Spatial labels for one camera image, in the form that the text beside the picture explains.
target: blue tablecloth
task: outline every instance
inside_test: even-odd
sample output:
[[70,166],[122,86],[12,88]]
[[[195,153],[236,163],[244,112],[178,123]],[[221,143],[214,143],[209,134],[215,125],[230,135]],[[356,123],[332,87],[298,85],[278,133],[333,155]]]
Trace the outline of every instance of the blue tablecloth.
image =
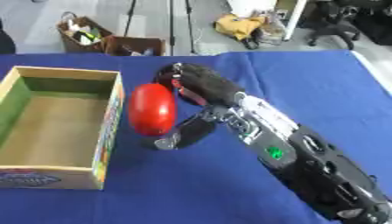
[[[392,100],[347,51],[242,52],[216,57],[99,54],[0,57],[14,65],[120,70],[127,94],[163,65],[204,64],[342,148],[392,195]],[[178,100],[178,120],[200,108]],[[122,117],[103,192],[0,190],[7,224],[328,223],[281,185],[224,127],[181,151],[151,151]]]

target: open box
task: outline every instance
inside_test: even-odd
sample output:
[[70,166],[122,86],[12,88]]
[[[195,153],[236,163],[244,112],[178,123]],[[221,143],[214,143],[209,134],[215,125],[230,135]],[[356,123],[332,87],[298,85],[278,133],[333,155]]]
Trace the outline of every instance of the open box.
[[102,189],[118,72],[14,66],[0,83],[0,187]]

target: gray floor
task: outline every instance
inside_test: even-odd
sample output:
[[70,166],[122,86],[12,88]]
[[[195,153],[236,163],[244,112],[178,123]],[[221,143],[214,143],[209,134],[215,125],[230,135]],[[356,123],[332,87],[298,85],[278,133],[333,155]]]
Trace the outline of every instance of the gray floor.
[[[129,36],[169,39],[169,0],[137,0]],[[228,12],[225,0],[190,0],[196,50],[200,55],[239,52],[246,49],[231,38],[220,35],[211,23]],[[131,0],[0,0],[0,18],[4,29],[15,39],[18,53],[63,53],[56,24],[64,11],[89,16],[116,35],[123,35],[126,13]],[[185,0],[174,0],[175,55],[190,55],[190,40],[185,12]],[[340,49],[341,40],[324,37],[315,47],[306,45],[309,30],[296,29],[291,41],[280,46],[264,45],[260,51],[315,51]],[[373,44],[367,37],[355,43],[355,51],[363,54],[392,86],[392,47]]]

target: tripod stand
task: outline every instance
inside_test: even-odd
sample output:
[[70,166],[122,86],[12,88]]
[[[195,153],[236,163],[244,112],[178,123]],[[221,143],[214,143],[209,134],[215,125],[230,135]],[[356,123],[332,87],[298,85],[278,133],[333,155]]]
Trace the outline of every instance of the tripod stand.
[[[173,56],[174,46],[176,42],[176,37],[174,35],[174,12],[173,12],[173,0],[170,0],[170,47],[171,56]],[[193,39],[193,25],[192,25],[192,6],[189,0],[185,0],[185,10],[188,19],[188,29],[189,29],[189,39],[191,41],[191,53],[197,54],[194,49],[194,39]]]
[[[173,0],[169,0],[169,33],[170,33],[170,39],[169,39],[169,44],[170,44],[170,55],[174,55],[174,46],[176,45],[176,37],[174,33],[174,3]],[[135,8],[136,8],[137,0],[132,0],[130,9],[128,11],[128,21],[127,25],[125,27],[125,33],[124,37],[127,36],[128,31],[130,29],[130,22],[132,20]],[[189,36],[190,36],[190,41],[191,41],[191,53],[196,54],[196,51],[194,49],[194,40],[193,40],[193,24],[192,24],[192,6],[189,2],[189,0],[185,0],[185,10],[187,14],[187,20],[188,20],[188,28],[189,28]]]

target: red ball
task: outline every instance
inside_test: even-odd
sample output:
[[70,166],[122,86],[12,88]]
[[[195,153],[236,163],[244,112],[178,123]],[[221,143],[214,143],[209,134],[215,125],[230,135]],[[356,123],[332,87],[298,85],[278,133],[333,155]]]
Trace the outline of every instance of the red ball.
[[128,104],[129,122],[135,131],[146,136],[169,132],[176,121],[176,103],[171,91],[154,83],[144,84],[132,93]]

